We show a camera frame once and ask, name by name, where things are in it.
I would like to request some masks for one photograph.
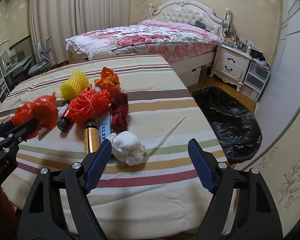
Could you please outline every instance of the striped bed cover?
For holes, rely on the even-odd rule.
[[[16,107],[43,95],[57,94],[76,70],[93,83],[106,66],[119,75],[128,95],[128,130],[146,145],[144,163],[127,166],[110,159],[88,199],[110,239],[151,239],[197,228],[211,200],[187,153],[196,138],[218,161],[226,161],[219,142],[184,84],[159,55],[127,55],[67,65],[19,84],[0,108],[0,121],[13,116]],[[84,158],[83,127],[68,134],[57,127],[20,144],[19,167],[3,183],[14,205],[22,208],[36,174],[43,167],[67,168]],[[76,232],[65,190],[61,190],[65,217]]]

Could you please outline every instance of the white curtain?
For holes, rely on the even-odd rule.
[[[76,0],[78,34],[109,28],[109,0]]]
[[[130,0],[109,1],[109,27],[129,25]]]
[[[130,0],[76,0],[78,34],[129,24]]]
[[[37,42],[45,48],[46,39],[52,37],[52,64],[66,61],[65,39],[77,35],[75,0],[30,0],[30,26],[33,48]]]
[[[50,36],[52,64],[67,60],[65,39],[129,24],[130,0],[30,0],[33,48]]]

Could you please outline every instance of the tufted headboard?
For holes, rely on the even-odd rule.
[[[222,34],[222,19],[215,16],[213,9],[195,0],[171,0],[154,11],[153,4],[149,7],[149,18],[164,18],[179,23],[194,25],[196,21],[201,21],[212,33],[224,39]]]

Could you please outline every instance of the black garbage bag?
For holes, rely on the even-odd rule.
[[[215,132],[228,162],[252,159],[260,148],[262,134],[249,109],[214,86],[194,91],[192,96]]]

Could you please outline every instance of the drawer handle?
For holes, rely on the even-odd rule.
[[[232,59],[233,63],[235,63],[235,60],[231,57],[228,58],[228,61],[231,60],[231,59]]]
[[[225,66],[225,68],[227,71],[232,71],[232,68],[228,69],[227,66]]]

